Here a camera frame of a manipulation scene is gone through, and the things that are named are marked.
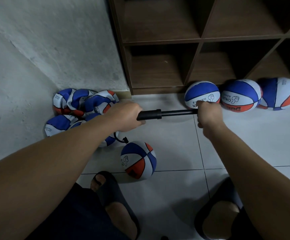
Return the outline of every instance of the foot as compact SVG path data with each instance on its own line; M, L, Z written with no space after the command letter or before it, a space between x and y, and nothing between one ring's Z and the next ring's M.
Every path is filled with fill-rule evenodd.
M210 239L229 239L232 224L238 213L239 208L232 202L217 202L203 222L205 236Z
M102 187L102 185L106 182L106 178L103 175L97 174L96 180L100 182L101 185L98 185L95 180L92 180L91 189L94 192ZM136 239L137 227L123 204L119 202L112 202L105 207L105 210L115 227L126 234L130 239Z

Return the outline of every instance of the blue white red basketball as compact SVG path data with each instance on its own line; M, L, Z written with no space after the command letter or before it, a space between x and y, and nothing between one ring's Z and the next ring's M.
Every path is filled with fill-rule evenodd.
M209 102L220 102L220 91L218 87L210 81L193 83L185 92L185 104L187 107L197 109L198 100Z
M262 89L252 80L236 80L222 92L222 104L233 112L254 109L261 101Z
M87 115L85 118L86 121L92 120L96 116L100 116L101 114L99 113L91 113ZM99 145L99 147L106 147L112 145L116 141L114 134L111 134L109 137L107 137L102 143Z
M146 142L133 141L124 146L121 163L129 176L145 180L151 177L156 169L156 155Z
M66 115L72 113L77 117L86 117L85 101L97 92L89 89L67 88L59 91L53 99L54 109L57 113Z
M47 121L45 132L48 137L68 130L78 121L78 118L71 115L58 115Z
M103 115L117 102L119 102L119 99L115 92L105 90L87 99L85 102L85 110L87 114L95 112Z
M282 110L290 107L290 79L269 78L259 82L263 97L258 105L261 109Z

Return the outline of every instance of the white tile floor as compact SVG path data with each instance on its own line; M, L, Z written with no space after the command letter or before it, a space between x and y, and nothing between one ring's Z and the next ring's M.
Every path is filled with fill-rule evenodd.
M183 95L133 96L144 110L184 109ZM290 178L290 108L283 111L254 109L246 113L223 111L224 121L252 149ZM149 143L157 156L153 176L133 182L120 165L123 144L98 149L86 166L78 183L90 186L94 174L114 173L127 202L138 216L140 239L200 239L193 227L196 212L215 193L226 169L211 143L196 127L192 115L147 121L133 131L122 133L129 141Z

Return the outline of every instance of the slipper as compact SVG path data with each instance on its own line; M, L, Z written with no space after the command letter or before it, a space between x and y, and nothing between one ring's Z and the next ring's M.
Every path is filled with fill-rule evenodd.
M239 209L243 207L243 203L239 198L239 194L235 190L232 180L230 177L225 179L223 183L220 185L216 193L212 196L212 198L207 202L205 206L197 213L194 221L194 226L197 233L204 239L210 240L207 236L205 236L203 232L203 222L209 215L211 208L219 201L230 201L238 206Z
M103 175L106 179L106 182L103 185L96 179L96 175L98 174ZM94 176L93 180L95 180L95 182L100 186L99 189L96 190L96 194L99 197L100 203L104 207L108 206L112 202L119 202L123 204L123 206L125 206L125 208L127 209L132 221L136 225L137 228L136 239L137 239L140 234L138 219L134 214L134 212L132 211L131 207L128 205L127 201L125 200L115 177L110 172L107 171L101 171L96 175Z

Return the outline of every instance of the forearm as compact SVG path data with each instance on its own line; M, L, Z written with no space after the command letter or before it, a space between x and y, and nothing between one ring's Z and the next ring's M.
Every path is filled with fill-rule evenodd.
M0 161L1 239L25 238L57 207L111 124L98 116Z
M290 238L290 180L226 126L209 137L264 239Z

